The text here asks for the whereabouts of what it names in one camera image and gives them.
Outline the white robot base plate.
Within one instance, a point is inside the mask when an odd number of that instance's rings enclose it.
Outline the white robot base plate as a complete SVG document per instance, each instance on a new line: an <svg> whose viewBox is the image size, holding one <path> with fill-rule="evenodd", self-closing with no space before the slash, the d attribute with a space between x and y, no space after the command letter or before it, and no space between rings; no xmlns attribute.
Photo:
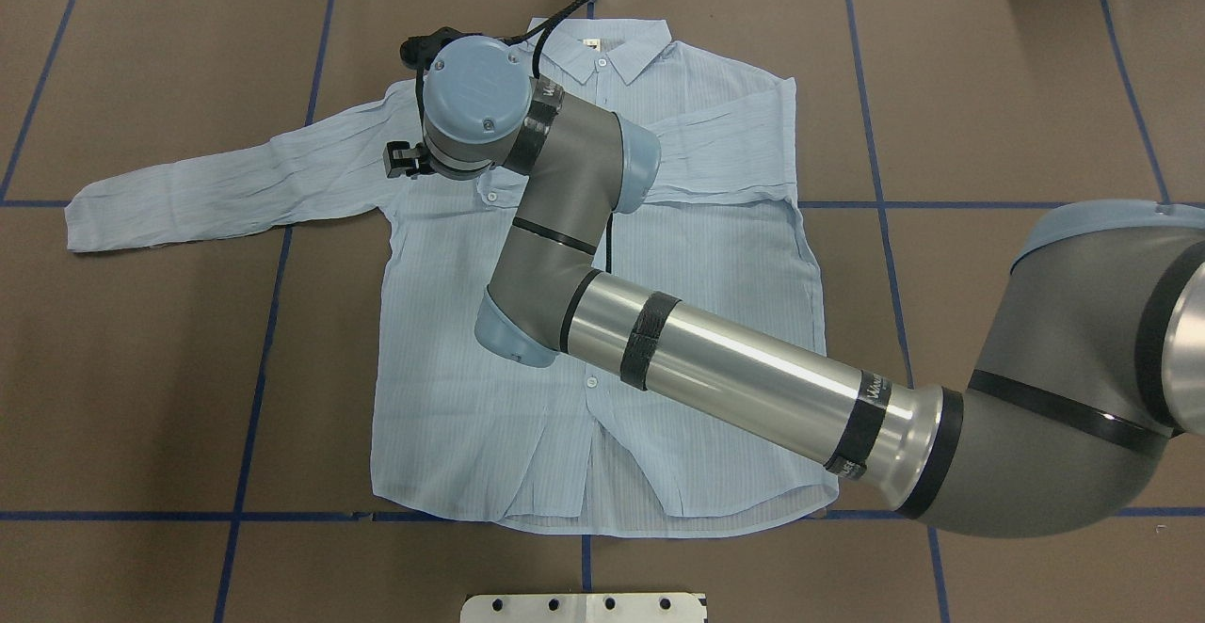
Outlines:
<svg viewBox="0 0 1205 623"><path fill-rule="evenodd" d="M470 596L460 622L709 622L704 594L543 593Z"/></svg>

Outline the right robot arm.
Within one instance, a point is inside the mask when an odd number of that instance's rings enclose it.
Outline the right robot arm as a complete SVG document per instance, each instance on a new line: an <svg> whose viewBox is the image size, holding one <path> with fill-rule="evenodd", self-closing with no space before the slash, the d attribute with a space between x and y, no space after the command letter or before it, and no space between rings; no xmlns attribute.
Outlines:
<svg viewBox="0 0 1205 623"><path fill-rule="evenodd" d="M1107 519L1166 443L1203 434L1199 207L1051 210L965 390L897 387L596 270L610 216L649 194L659 143L533 74L516 40L440 28L400 55L422 141L388 143L389 177L527 177L476 321L490 353L534 368L576 357L869 483L907 519L981 537Z"/></svg>

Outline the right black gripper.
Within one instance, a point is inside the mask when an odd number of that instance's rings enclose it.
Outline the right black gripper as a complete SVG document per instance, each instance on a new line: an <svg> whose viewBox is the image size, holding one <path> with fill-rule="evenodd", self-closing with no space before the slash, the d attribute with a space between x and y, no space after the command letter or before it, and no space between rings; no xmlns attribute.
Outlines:
<svg viewBox="0 0 1205 623"><path fill-rule="evenodd" d="M408 141L389 141L383 151L383 165L388 180L408 178L436 174L431 164L433 155L427 143L408 143Z"/></svg>

